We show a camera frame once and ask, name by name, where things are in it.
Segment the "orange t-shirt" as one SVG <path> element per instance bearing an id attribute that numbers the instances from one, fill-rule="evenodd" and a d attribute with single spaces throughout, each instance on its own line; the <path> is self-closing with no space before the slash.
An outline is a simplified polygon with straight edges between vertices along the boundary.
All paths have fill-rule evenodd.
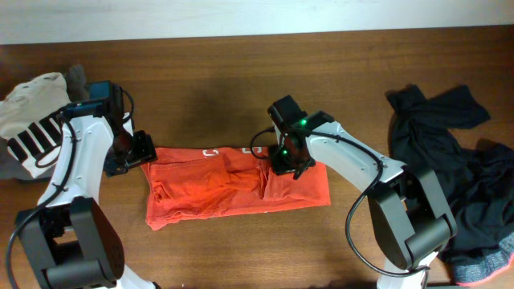
<path id="1" fill-rule="evenodd" d="M 299 179 L 278 175 L 267 149 L 158 148 L 142 165 L 149 183 L 145 221 L 152 230 L 186 220 L 297 210 L 331 203 L 325 165 Z"/>

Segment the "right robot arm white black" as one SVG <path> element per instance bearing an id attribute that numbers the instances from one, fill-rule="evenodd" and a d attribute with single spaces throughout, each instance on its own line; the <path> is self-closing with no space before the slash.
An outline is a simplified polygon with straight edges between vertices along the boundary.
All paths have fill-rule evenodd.
<path id="1" fill-rule="evenodd" d="M 352 250 L 351 221 L 367 201 L 374 237 L 386 257 L 379 288 L 426 288 L 430 264 L 457 233 L 455 218 L 435 172 L 386 157 L 349 135 L 325 112 L 268 110 L 279 148 L 277 157 L 294 179 L 314 163 L 327 165 L 360 191 L 345 221 Z"/>

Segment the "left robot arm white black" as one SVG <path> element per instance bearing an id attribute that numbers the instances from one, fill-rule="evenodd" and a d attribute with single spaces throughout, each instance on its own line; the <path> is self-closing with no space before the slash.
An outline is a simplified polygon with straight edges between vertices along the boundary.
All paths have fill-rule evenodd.
<path id="1" fill-rule="evenodd" d="M 19 240 L 41 288 L 156 288 L 125 263 L 124 247 L 99 206 L 100 181 L 155 161 L 145 131 L 121 117 L 57 116 L 62 139 L 51 181 L 38 205 L 21 211 Z"/>

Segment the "black garment with grey band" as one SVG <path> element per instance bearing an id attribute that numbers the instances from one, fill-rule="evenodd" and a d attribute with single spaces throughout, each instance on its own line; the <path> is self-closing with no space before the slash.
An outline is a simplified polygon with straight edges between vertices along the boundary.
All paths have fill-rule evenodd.
<path id="1" fill-rule="evenodd" d="M 465 149 L 451 134 L 487 122 L 487 110 L 466 85 L 430 99 L 410 85 L 387 100 L 396 114 L 391 157 L 433 169 L 455 217 L 458 233 L 439 254 L 455 283 L 479 286 L 511 268 L 513 150 L 488 140 Z"/>

